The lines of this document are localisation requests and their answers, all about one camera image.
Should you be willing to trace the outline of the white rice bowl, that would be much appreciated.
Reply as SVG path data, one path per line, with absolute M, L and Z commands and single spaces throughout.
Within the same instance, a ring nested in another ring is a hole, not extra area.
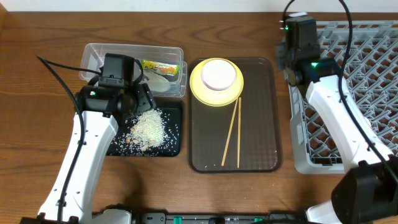
M 236 71 L 231 63 L 222 59 L 206 62 L 201 70 L 202 83 L 211 90 L 223 91 L 236 81 Z

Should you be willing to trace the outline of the yellow plate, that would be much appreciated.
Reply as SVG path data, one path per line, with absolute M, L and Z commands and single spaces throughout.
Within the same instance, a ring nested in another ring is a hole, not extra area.
M 236 71 L 236 81 L 234 84 L 229 87 L 226 90 L 223 91 L 214 91 L 206 87 L 201 80 L 201 70 L 206 62 L 209 62 L 210 60 L 214 59 L 222 59 L 226 60 L 227 62 L 231 63 L 232 66 L 234 67 Z M 243 78 L 243 73 L 239 69 L 239 67 L 233 63 L 230 60 L 227 60 L 225 58 L 208 58 L 205 59 L 204 61 L 201 61 L 199 64 L 197 64 L 194 69 L 192 70 L 190 74 L 190 89 L 191 92 L 193 93 L 194 97 L 202 102 L 203 104 L 206 104 L 208 106 L 215 106 L 215 107 L 220 107 L 220 106 L 226 106 L 240 96 L 240 94 L 243 91 L 243 86 L 244 86 L 244 78 Z

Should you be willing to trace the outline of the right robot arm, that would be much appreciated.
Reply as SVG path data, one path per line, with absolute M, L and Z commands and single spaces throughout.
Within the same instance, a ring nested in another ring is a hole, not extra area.
M 321 58 L 317 22 L 307 14 L 283 16 L 279 67 L 290 86 L 323 120 L 340 153 L 345 176 L 331 199 L 307 209 L 313 223 L 367 223 L 397 215 L 397 157 L 377 137 L 344 79 L 344 65 Z

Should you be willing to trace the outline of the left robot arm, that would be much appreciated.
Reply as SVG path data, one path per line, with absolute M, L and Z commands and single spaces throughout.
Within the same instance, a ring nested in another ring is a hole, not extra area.
M 39 60 L 59 81 L 70 97 L 75 115 L 73 131 L 57 179 L 35 218 L 21 223 L 132 223 L 134 213 L 124 205 L 106 207 L 93 214 L 93 200 L 104 158 L 119 125 L 129 118 L 154 109 L 156 103 L 143 74 L 134 76 L 140 60 L 107 53 L 104 65 L 94 77 L 73 94 L 52 68 Z

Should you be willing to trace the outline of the green orange snack wrapper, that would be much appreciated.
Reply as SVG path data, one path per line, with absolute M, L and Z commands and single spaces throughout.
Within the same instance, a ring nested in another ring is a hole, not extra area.
M 144 69 L 153 70 L 163 75 L 176 75 L 180 70 L 180 65 L 174 65 L 163 62 L 156 62 L 151 60 L 142 59 L 142 67 Z

